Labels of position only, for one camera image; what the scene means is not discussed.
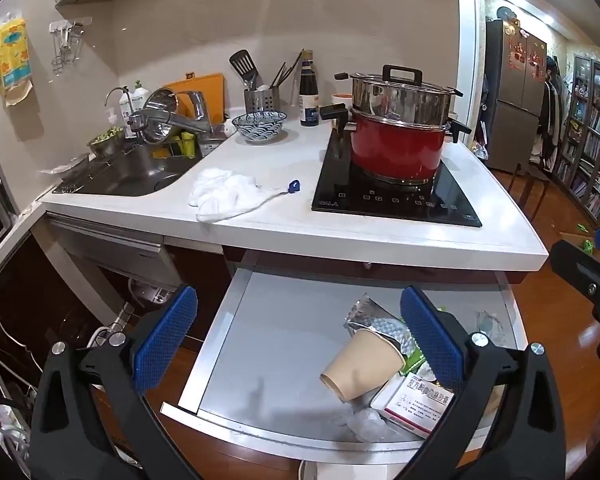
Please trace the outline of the brown paper cup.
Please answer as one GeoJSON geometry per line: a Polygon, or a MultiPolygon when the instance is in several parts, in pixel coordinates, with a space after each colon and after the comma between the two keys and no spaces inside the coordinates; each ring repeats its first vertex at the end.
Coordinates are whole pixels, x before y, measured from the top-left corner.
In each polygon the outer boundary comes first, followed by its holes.
{"type": "Polygon", "coordinates": [[[342,402],[385,385],[405,364],[402,353],[367,328],[358,330],[321,372],[321,382],[342,402]]]}

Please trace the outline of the red cooking pot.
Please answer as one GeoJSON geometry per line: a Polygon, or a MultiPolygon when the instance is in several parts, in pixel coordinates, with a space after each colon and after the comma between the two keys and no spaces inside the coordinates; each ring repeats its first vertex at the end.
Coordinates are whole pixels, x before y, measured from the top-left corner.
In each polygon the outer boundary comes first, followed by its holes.
{"type": "Polygon", "coordinates": [[[335,121],[334,156],[349,154],[350,162],[370,178],[400,185],[426,185],[437,174],[445,136],[457,143],[460,133],[471,133],[461,122],[448,119],[442,126],[399,126],[354,112],[355,130],[344,131],[349,111],[344,104],[323,106],[322,119],[335,121]]]}

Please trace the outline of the chrome kitchen faucet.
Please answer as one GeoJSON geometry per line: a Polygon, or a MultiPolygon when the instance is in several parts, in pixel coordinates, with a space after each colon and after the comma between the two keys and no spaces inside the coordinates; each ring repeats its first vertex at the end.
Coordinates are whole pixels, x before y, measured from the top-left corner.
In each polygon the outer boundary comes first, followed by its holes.
{"type": "MultiPolygon", "coordinates": [[[[190,104],[192,104],[193,107],[194,116],[188,117],[186,115],[181,114],[179,111],[173,114],[170,120],[171,125],[174,127],[172,136],[175,136],[176,134],[179,134],[183,131],[193,134],[201,134],[202,136],[210,136],[210,134],[212,133],[212,125],[208,114],[206,102],[204,102],[204,95],[200,91],[181,91],[174,93],[177,98],[179,96],[186,96],[186,98],[189,99],[189,102],[190,104]]],[[[143,138],[140,136],[142,134],[143,128],[145,128],[145,121],[143,118],[142,110],[134,112],[129,117],[128,125],[130,129],[143,140],[143,138]]]]}

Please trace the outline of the wall hook rack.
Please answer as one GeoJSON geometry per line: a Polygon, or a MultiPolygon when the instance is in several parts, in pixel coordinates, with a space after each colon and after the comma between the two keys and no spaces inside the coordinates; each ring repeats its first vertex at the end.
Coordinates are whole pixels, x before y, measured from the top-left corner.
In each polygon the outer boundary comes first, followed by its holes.
{"type": "Polygon", "coordinates": [[[54,48],[52,70],[56,75],[61,74],[66,66],[73,65],[80,58],[85,29],[92,23],[91,16],[84,16],[51,22],[48,25],[54,48]]]}

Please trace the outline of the steel utensil holder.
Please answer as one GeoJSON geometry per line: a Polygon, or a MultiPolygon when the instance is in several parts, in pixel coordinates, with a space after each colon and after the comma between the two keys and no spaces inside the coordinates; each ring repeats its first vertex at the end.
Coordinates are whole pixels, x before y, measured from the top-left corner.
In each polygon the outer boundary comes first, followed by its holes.
{"type": "Polygon", "coordinates": [[[247,113],[280,112],[282,110],[278,87],[268,87],[263,90],[246,89],[244,91],[244,102],[247,113]]]}

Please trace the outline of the wooden chair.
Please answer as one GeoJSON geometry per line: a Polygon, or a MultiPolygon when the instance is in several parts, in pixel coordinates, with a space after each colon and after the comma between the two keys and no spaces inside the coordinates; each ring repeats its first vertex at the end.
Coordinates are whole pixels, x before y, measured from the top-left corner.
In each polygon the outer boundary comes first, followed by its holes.
{"type": "Polygon", "coordinates": [[[529,221],[532,222],[538,215],[543,200],[547,194],[548,189],[550,188],[550,178],[547,177],[545,172],[537,166],[529,165],[527,167],[523,167],[521,166],[521,164],[518,164],[515,168],[512,178],[509,181],[507,192],[510,193],[513,191],[513,187],[517,179],[524,179],[524,187],[522,188],[519,197],[515,200],[516,204],[518,205],[521,211],[524,211],[524,208],[526,208],[534,186],[537,183],[542,185],[542,191],[540,197],[536,201],[534,211],[532,211],[532,214],[528,215],[529,221]]]}

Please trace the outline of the white plastic bag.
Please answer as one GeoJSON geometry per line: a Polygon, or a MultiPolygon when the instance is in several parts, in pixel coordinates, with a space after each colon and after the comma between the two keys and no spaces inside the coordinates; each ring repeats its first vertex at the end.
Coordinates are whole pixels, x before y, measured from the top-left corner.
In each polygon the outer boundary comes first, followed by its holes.
{"type": "Polygon", "coordinates": [[[372,408],[362,408],[359,411],[348,408],[343,415],[343,422],[358,442],[391,443],[403,438],[400,431],[388,424],[372,408]]]}

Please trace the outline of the translucent printed plastic packet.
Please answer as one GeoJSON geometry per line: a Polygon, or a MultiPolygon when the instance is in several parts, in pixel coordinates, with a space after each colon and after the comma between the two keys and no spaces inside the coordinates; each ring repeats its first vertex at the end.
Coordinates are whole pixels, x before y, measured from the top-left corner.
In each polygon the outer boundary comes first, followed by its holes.
{"type": "Polygon", "coordinates": [[[494,344],[502,346],[506,343],[506,333],[503,324],[493,314],[480,311],[476,314],[477,330],[485,334],[494,344]]]}

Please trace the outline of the dark grey refrigerator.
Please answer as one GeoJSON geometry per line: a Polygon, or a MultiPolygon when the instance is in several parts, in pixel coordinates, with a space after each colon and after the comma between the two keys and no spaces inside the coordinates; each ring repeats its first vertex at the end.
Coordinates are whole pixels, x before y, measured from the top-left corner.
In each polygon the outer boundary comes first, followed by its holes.
{"type": "Polygon", "coordinates": [[[486,166],[509,172],[528,162],[545,89],[546,43],[516,24],[486,24],[486,166]]]}

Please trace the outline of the steel drawer front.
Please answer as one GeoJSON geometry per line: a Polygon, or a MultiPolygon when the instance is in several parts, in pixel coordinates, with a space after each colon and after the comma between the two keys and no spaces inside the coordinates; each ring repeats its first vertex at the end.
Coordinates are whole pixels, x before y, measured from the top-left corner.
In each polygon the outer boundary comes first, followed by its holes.
{"type": "Polygon", "coordinates": [[[161,235],[61,214],[50,214],[48,221],[70,255],[146,284],[174,290],[183,283],[161,235]]]}

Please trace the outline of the blue patterned bowl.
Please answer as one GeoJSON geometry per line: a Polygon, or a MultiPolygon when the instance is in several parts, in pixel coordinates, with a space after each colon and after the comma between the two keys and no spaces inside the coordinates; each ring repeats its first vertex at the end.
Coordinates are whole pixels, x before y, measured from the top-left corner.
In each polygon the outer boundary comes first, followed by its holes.
{"type": "Polygon", "coordinates": [[[235,117],[232,124],[246,142],[258,144],[276,138],[286,119],[287,115],[284,112],[259,110],[235,117]]]}

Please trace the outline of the steel strainer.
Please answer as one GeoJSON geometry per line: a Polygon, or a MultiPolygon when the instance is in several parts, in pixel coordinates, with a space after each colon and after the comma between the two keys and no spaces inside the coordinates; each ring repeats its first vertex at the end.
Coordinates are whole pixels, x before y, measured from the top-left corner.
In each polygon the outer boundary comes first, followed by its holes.
{"type": "Polygon", "coordinates": [[[161,144],[172,136],[171,116],[178,111],[178,98],[169,88],[160,88],[148,96],[142,108],[145,128],[140,135],[147,144],[161,144]]]}

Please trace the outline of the green snack packet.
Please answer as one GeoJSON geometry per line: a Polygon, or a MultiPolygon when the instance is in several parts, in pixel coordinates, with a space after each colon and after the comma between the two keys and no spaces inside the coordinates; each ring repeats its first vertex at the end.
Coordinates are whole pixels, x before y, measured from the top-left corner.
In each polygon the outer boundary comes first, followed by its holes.
{"type": "Polygon", "coordinates": [[[426,361],[422,350],[416,349],[410,356],[406,358],[404,367],[401,370],[403,375],[407,375],[408,373],[414,372],[418,370],[419,367],[422,366],[422,363],[426,361]]]}

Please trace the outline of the white medicine box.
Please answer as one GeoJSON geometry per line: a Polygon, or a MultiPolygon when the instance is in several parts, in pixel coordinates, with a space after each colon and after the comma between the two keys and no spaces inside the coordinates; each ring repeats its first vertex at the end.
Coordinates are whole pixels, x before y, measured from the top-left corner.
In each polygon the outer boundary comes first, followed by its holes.
{"type": "Polygon", "coordinates": [[[370,401],[370,407],[396,426],[427,439],[436,429],[454,393],[410,373],[396,374],[370,401]]]}

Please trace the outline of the wooden bookshelf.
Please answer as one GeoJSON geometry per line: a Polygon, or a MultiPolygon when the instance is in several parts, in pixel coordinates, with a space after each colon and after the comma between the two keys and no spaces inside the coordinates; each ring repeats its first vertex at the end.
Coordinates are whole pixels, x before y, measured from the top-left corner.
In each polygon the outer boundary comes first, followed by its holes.
{"type": "Polygon", "coordinates": [[[564,137],[553,174],[562,190],[600,226],[600,61],[575,56],[566,85],[564,137]]]}

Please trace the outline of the black slotted spatula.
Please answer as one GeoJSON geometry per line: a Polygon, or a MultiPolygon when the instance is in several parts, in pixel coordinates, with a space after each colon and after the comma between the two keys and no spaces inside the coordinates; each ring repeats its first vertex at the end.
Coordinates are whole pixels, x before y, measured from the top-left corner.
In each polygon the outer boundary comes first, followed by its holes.
{"type": "Polygon", "coordinates": [[[249,51],[246,49],[238,50],[228,60],[235,72],[242,78],[245,87],[248,90],[256,90],[259,72],[249,51]]]}

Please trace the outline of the yellow hanging packet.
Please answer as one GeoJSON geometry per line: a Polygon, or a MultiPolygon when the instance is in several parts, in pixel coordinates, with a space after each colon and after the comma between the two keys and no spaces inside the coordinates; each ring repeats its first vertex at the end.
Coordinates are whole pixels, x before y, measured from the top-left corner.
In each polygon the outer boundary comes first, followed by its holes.
{"type": "Polygon", "coordinates": [[[19,104],[32,88],[27,24],[19,12],[8,12],[0,18],[0,89],[4,104],[19,104]]]}

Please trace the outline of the kitchen sink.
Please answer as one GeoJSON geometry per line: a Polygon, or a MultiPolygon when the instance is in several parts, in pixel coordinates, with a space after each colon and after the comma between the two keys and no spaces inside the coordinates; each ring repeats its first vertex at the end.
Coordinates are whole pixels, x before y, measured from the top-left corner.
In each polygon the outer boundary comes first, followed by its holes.
{"type": "Polygon", "coordinates": [[[201,159],[194,136],[161,145],[136,144],[108,159],[94,158],[53,193],[145,196],[167,188],[201,159]]]}

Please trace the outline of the black induction cooktop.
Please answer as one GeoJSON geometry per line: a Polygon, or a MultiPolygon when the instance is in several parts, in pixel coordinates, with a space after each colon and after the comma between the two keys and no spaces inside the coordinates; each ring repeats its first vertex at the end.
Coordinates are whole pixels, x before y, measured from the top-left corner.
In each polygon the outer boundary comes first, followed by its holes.
{"type": "Polygon", "coordinates": [[[351,162],[347,133],[334,132],[329,138],[312,209],[471,228],[482,226],[475,209],[444,165],[423,186],[377,180],[351,162]]]}

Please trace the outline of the white dish cloth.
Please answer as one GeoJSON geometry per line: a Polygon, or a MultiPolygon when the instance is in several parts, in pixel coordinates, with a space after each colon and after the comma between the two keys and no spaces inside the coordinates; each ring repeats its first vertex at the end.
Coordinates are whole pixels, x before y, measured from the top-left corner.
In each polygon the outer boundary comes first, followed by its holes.
{"type": "Polygon", "coordinates": [[[195,209],[196,220],[215,223],[249,214],[274,198],[300,191],[299,180],[286,188],[267,188],[254,177],[235,171],[209,168],[202,170],[188,196],[188,206],[195,209]]]}

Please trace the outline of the steel steamer pot with lid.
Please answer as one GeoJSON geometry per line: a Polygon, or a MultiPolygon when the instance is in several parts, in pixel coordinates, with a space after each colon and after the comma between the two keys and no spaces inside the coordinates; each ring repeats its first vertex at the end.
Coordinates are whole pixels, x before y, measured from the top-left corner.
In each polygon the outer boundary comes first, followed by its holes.
{"type": "Polygon", "coordinates": [[[336,80],[352,81],[352,112],[382,124],[443,129],[453,99],[463,93],[424,81],[417,68],[382,66],[380,74],[336,73],[336,80]]]}

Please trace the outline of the white soap bottle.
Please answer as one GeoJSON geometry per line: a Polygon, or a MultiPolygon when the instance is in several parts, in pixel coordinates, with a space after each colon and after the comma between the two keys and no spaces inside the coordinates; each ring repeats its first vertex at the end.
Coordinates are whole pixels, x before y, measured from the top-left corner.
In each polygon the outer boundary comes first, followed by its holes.
{"type": "Polygon", "coordinates": [[[126,90],[121,93],[119,105],[124,120],[138,110],[141,110],[145,105],[150,92],[143,86],[142,82],[137,79],[132,90],[126,90]]]}

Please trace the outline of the silver foil wrapper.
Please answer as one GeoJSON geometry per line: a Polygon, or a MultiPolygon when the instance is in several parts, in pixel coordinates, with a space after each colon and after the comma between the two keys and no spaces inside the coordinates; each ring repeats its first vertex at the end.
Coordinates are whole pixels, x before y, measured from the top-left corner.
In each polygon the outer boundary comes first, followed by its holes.
{"type": "Polygon", "coordinates": [[[406,358],[419,350],[407,325],[368,295],[364,295],[353,305],[344,320],[344,328],[351,336],[358,330],[370,330],[387,339],[406,358]]]}

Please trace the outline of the dark soy sauce bottle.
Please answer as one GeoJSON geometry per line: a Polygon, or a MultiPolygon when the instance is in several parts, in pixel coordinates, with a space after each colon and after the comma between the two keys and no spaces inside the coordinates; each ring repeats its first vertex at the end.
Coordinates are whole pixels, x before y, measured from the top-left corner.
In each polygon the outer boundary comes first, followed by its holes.
{"type": "Polygon", "coordinates": [[[320,122],[318,110],[317,78],[313,64],[313,51],[303,50],[301,57],[301,73],[299,86],[300,125],[315,127],[320,122]]]}

